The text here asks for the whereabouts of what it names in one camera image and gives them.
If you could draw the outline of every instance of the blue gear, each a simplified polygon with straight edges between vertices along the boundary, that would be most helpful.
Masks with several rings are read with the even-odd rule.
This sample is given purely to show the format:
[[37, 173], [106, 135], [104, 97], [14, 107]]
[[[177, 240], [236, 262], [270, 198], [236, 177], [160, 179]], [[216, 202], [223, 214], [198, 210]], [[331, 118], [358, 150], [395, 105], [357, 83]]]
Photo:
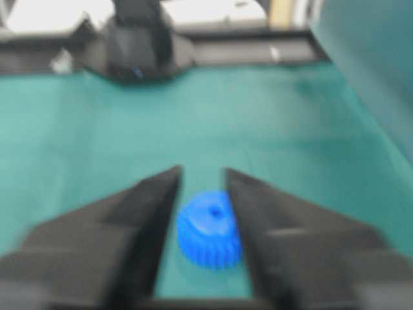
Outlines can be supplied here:
[[178, 244], [192, 262], [211, 269], [232, 267], [241, 259], [241, 243], [225, 191], [192, 199], [177, 217]]

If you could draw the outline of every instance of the green mat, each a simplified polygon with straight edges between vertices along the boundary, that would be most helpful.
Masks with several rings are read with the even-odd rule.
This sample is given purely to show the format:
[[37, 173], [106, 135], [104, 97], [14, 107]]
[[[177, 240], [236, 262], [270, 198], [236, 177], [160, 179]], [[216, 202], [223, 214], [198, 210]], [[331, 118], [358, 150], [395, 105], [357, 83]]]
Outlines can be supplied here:
[[[0, 79], [0, 250], [41, 220], [180, 163], [178, 203], [230, 166], [377, 225], [413, 255], [413, 170], [329, 63], [191, 70], [168, 83], [88, 73]], [[186, 261], [174, 222], [160, 297], [251, 295], [246, 268]]]

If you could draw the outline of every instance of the green table surface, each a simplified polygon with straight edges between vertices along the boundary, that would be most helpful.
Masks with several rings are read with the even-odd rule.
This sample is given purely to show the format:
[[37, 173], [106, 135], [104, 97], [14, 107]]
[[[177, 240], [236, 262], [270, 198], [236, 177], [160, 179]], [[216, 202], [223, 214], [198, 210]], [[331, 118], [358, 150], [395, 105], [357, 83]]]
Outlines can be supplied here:
[[[221, 188], [233, 167], [365, 220], [413, 255], [412, 167], [330, 63], [201, 68], [134, 87], [86, 72], [0, 78], [0, 251], [177, 163], [176, 209]], [[248, 298], [251, 288], [243, 263], [189, 263], [172, 221], [156, 295]]]

